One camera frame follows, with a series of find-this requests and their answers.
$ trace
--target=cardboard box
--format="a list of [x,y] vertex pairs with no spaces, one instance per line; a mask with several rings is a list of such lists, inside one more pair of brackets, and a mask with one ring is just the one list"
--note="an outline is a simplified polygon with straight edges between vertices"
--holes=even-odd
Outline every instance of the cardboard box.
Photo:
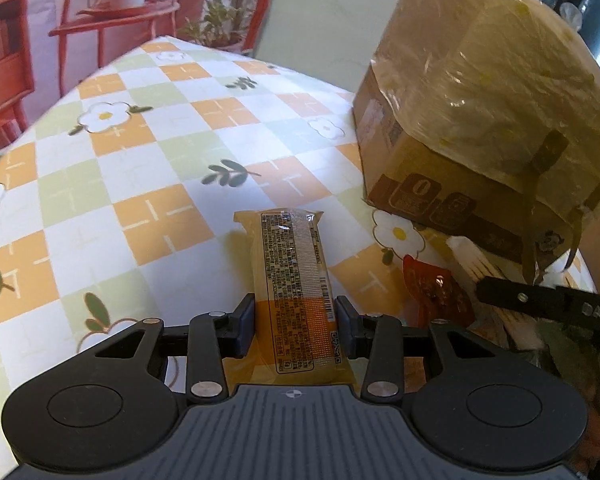
[[531,273],[600,215],[600,67],[538,0],[398,0],[354,118],[369,202]]
[[[449,235],[466,236],[517,263],[522,257],[523,197],[517,191],[439,155],[396,121],[371,69],[353,104],[372,205]],[[547,206],[534,211],[538,264],[569,249],[571,227]]]

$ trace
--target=packaged snack bar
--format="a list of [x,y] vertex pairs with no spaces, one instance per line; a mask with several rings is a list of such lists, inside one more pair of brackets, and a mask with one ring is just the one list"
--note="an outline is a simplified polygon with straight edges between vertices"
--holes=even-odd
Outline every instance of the packaged snack bar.
[[244,360],[225,360],[229,384],[354,383],[340,352],[318,220],[298,209],[239,211],[251,240],[256,335]]

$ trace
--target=orange plastic wrapper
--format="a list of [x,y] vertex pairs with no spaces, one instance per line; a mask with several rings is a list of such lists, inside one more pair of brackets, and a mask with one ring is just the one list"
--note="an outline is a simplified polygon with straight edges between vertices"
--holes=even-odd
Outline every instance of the orange plastic wrapper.
[[434,319],[446,319],[465,328],[475,321],[468,294],[449,270],[419,262],[408,255],[402,261],[402,270],[407,290],[420,307],[418,327],[426,328]]
[[238,211],[251,239],[256,331],[247,357],[225,360],[239,383],[354,383],[341,354],[318,220],[299,209]]

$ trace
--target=tablecloth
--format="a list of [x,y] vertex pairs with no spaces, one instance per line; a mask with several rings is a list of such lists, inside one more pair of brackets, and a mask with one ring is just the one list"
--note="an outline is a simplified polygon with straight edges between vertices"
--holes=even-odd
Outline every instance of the tablecloth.
[[[253,290],[236,210],[324,211],[334,295],[412,323],[401,258],[453,257],[445,236],[363,201],[352,98],[167,37],[62,98],[0,159],[0,410],[136,320],[233,310]],[[592,287],[579,257],[564,279]],[[182,364],[170,362],[174,390]],[[14,466],[0,430],[0,478]]]

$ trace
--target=ridged black surface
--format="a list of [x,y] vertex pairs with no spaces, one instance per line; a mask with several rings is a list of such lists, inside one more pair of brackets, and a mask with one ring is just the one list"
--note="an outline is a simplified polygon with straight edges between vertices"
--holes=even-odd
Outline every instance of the ridged black surface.
[[[117,470],[64,476],[20,466],[8,480],[482,480],[425,448],[395,408],[358,400],[347,386],[240,386],[215,406],[191,408],[163,446]],[[516,475],[568,480],[564,466]]]

